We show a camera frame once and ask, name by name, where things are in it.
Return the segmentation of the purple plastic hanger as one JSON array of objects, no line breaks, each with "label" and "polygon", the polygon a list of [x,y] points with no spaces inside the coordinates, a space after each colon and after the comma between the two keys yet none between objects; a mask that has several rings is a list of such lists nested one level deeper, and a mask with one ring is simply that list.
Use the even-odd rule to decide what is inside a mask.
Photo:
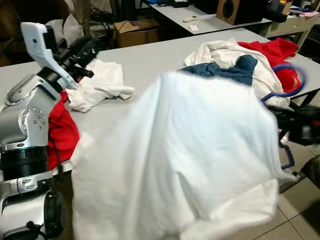
[{"label": "purple plastic hanger", "polygon": [[[309,77],[309,74],[304,70],[302,69],[301,67],[299,66],[295,66],[294,64],[291,64],[291,63],[283,63],[283,64],[277,64],[276,66],[272,67],[272,70],[277,73],[278,71],[280,70],[283,70],[283,69],[292,69],[292,70],[295,70],[295,72],[298,74],[298,77],[300,79],[300,82],[301,82],[301,85],[299,87],[297,87],[295,90],[289,92],[289,93],[284,93],[284,92],[271,92],[269,94],[266,94],[266,96],[264,96],[263,98],[261,98],[260,100],[268,107],[270,105],[267,104],[267,101],[270,99],[270,98],[274,98],[274,97],[278,97],[278,98],[290,98],[292,96],[295,96],[297,94],[299,94],[302,89],[304,89],[304,87],[306,87],[306,84],[307,84],[307,80],[308,80],[308,77]],[[296,112],[295,110],[290,110],[291,113],[290,113],[290,116],[291,116],[291,119],[290,119],[290,127],[295,123],[295,116],[296,116]],[[280,137],[279,138],[283,138],[286,134],[280,134]]]}]

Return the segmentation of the blue denim garment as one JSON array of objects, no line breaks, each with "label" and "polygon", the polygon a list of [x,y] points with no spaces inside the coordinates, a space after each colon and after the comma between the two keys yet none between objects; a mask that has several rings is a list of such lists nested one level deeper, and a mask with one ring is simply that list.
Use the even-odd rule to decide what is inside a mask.
[{"label": "blue denim garment", "polygon": [[246,86],[252,86],[253,73],[257,64],[258,60],[256,58],[245,54],[238,57],[234,66],[228,68],[222,68],[215,62],[204,62],[183,67],[179,71],[204,78],[227,78]]}]

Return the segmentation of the white shirt with black print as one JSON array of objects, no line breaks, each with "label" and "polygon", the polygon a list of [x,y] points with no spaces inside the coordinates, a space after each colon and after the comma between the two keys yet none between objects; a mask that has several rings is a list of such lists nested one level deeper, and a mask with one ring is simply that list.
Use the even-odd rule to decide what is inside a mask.
[{"label": "white shirt with black print", "polygon": [[228,240],[269,222],[281,167],[275,116],[226,78],[169,72],[71,157],[75,240]]}]

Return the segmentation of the grey pillow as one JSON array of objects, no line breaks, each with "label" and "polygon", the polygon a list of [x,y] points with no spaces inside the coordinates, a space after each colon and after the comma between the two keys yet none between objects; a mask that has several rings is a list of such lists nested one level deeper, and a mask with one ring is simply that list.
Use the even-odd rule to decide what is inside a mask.
[{"label": "grey pillow", "polygon": [[62,38],[66,41],[67,46],[71,46],[75,41],[84,36],[83,26],[70,15],[62,25]]}]

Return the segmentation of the crumpled white garment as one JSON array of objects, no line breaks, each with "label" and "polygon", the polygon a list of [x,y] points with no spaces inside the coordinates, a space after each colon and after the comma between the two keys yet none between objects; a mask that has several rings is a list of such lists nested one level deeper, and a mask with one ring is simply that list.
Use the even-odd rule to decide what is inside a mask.
[{"label": "crumpled white garment", "polygon": [[125,85],[121,64],[96,59],[87,69],[93,77],[83,77],[75,89],[67,90],[71,110],[86,113],[105,99],[126,100],[133,96],[135,88]]}]

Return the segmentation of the brown cardboard box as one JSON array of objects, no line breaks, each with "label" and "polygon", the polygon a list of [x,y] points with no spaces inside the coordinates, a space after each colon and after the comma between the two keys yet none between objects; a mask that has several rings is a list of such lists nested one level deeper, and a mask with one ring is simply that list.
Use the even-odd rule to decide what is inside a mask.
[{"label": "brown cardboard box", "polygon": [[115,44],[126,48],[158,42],[160,23],[155,19],[124,20],[114,23]]}]

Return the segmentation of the grey table with black legs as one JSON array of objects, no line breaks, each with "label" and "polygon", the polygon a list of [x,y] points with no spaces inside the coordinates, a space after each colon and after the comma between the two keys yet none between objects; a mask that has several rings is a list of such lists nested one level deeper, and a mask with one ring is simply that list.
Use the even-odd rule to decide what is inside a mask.
[{"label": "grey table with black legs", "polygon": [[[127,100],[105,99],[87,113],[71,112],[80,134],[97,137],[103,129],[121,117],[121,114],[128,112],[130,104],[137,102],[140,95],[160,74],[182,69],[185,66],[185,58],[195,52],[201,44],[231,39],[238,42],[268,42],[267,38],[240,28],[100,51],[97,55],[98,60],[121,64],[125,85],[135,88],[135,94]],[[320,71],[320,64],[300,54],[286,61],[304,69],[308,74]],[[0,67],[0,107],[5,105],[4,100],[12,87],[39,70],[41,67],[36,62]],[[303,150],[302,145],[294,142],[288,145],[295,160],[295,166],[291,167],[291,170],[298,171],[308,160],[320,154],[320,148],[315,145],[306,146],[308,150]]]}]

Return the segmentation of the red garment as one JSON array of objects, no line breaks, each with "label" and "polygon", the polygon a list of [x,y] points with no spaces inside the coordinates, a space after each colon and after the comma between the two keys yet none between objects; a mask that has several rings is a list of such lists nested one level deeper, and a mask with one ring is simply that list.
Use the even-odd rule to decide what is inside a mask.
[{"label": "red garment", "polygon": [[52,108],[48,117],[48,134],[52,137],[48,140],[46,152],[48,155],[48,168],[53,170],[58,164],[55,147],[61,161],[69,160],[73,155],[80,139],[77,125],[66,109],[65,103],[68,101],[67,93],[61,93],[59,102]]},{"label": "red garment", "polygon": [[[271,67],[288,64],[289,62],[285,60],[289,57],[295,57],[298,50],[297,44],[282,38],[276,38],[268,42],[238,42],[238,45],[262,53]],[[285,93],[290,93],[301,86],[298,74],[293,69],[278,70],[275,71],[275,74]]]}]

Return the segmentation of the wooden loudspeaker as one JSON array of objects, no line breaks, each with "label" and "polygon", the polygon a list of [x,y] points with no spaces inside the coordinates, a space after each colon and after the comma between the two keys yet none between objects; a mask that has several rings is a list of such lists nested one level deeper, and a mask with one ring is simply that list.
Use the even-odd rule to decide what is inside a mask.
[{"label": "wooden loudspeaker", "polygon": [[269,0],[218,0],[217,18],[230,25],[261,22]]}]

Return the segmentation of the white desk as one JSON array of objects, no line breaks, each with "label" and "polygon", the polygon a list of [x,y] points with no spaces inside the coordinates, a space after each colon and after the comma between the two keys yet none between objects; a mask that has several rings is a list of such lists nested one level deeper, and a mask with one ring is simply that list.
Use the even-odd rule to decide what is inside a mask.
[{"label": "white desk", "polygon": [[[158,7],[155,4],[150,5],[154,10],[157,10],[160,14],[178,24],[183,29],[187,30],[192,35],[209,34],[213,32],[220,32],[231,29],[243,28],[252,25],[262,25],[272,23],[271,20],[263,18],[260,22],[242,23],[238,25],[231,25],[222,19],[217,18],[216,14],[206,14],[203,11],[197,9],[194,6],[188,7],[172,7],[162,6]],[[192,16],[198,17],[198,20],[194,22],[183,22],[184,18],[190,18]],[[199,30],[190,31],[189,25],[197,25]]]}]

